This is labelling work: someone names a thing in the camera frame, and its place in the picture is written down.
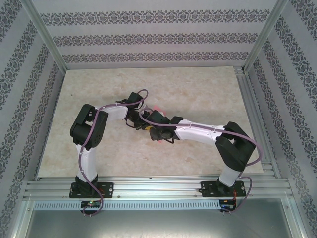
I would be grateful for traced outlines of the pink cloth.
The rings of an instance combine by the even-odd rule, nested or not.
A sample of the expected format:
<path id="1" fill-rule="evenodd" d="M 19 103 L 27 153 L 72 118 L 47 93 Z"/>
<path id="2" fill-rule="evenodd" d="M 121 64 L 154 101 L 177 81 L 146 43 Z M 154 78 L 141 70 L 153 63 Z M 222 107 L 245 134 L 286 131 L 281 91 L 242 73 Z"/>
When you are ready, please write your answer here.
<path id="1" fill-rule="evenodd" d="M 161 109 L 160 107 L 156 106 L 156 105 L 154 105 L 153 110 L 158 111 L 158 112 L 159 112 L 160 114 L 162 114 L 164 117 L 166 116 L 166 112 L 165 112 L 163 109 Z"/>

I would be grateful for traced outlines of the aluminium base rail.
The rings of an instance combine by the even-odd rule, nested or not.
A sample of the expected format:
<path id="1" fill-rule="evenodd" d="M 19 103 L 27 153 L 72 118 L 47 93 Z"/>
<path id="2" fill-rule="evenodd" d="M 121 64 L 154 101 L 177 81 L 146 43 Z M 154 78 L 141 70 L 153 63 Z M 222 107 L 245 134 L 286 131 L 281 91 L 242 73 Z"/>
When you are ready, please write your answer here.
<path id="1" fill-rule="evenodd" d="M 100 182 L 114 184 L 113 199 L 118 200 L 185 200 L 201 199 L 198 192 L 202 181 L 216 180 L 216 176 L 141 176 L 100 177 Z M 40 178 L 27 182 L 23 200 L 68 200 L 70 177 Z M 243 182 L 252 186 L 250 199 L 292 198 L 289 180 L 276 178 L 272 173 L 247 175 Z"/>

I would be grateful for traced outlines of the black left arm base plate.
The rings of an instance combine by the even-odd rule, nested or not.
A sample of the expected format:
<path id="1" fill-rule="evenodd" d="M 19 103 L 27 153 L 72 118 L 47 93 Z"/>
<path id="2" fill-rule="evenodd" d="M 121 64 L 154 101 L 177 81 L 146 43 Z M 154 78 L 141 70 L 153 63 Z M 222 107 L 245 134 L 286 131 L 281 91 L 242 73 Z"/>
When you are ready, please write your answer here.
<path id="1" fill-rule="evenodd" d="M 114 184 L 112 182 L 98 182 L 94 184 L 103 198 L 112 198 Z M 88 183 L 77 184 L 73 182 L 69 192 L 70 198 L 100 198 L 98 192 Z"/>

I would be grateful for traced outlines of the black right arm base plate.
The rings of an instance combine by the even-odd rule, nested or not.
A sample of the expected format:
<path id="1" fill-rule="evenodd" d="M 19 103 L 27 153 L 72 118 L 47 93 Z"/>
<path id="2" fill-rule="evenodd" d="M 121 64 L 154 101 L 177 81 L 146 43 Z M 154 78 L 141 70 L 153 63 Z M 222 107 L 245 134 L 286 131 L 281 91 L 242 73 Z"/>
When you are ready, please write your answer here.
<path id="1" fill-rule="evenodd" d="M 219 181 L 202 181 L 199 192 L 203 197 L 245 197 L 246 190 L 242 181 L 236 181 L 233 186 L 228 187 Z"/>

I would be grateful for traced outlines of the aluminium side rail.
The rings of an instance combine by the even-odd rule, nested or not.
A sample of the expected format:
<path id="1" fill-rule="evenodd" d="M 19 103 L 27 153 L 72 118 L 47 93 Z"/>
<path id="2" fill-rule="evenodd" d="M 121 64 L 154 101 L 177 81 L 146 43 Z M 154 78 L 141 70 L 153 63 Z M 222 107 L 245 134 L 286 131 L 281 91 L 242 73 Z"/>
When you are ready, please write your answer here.
<path id="1" fill-rule="evenodd" d="M 234 66 L 233 69 L 237 77 L 254 139 L 262 146 L 263 149 L 262 165 L 266 166 L 270 164 L 272 170 L 274 171 L 274 176 L 279 179 L 281 178 L 281 175 L 278 170 L 276 159 L 274 157 L 274 153 L 271 148 L 271 144 L 269 142 L 260 109 L 258 107 L 249 78 L 244 74 L 242 67 Z"/>

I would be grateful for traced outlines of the aluminium frame post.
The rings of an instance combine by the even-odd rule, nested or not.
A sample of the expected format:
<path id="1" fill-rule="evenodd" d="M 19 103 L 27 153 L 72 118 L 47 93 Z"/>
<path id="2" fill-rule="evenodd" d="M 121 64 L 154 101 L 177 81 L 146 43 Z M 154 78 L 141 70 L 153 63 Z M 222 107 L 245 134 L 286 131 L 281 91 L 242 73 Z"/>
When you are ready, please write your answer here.
<path id="1" fill-rule="evenodd" d="M 43 42 L 46 44 L 56 64 L 61 70 L 62 74 L 66 75 L 66 72 L 68 71 L 66 62 L 64 61 L 62 54 L 60 53 L 55 41 L 53 40 L 53 37 L 49 33 L 49 30 L 47 29 L 42 17 L 40 16 L 39 12 L 35 8 L 33 1 L 32 0 L 20 0 L 20 1 L 24 9 L 26 10 L 28 16 L 30 17 L 31 21 L 33 22 L 34 26 L 36 27 L 38 33 L 40 34 Z"/>
<path id="2" fill-rule="evenodd" d="M 276 21 L 278 20 L 280 14 L 283 12 L 287 3 L 288 3 L 288 0 L 276 0 L 276 3 L 269 14 L 267 21 L 265 22 L 258 38 L 256 39 L 255 44 L 252 47 L 244 65 L 242 66 L 242 70 L 244 74 L 250 71 L 250 68 L 252 67 L 253 62 L 258 56 L 265 41 L 269 37 L 272 29 L 274 28 Z"/>

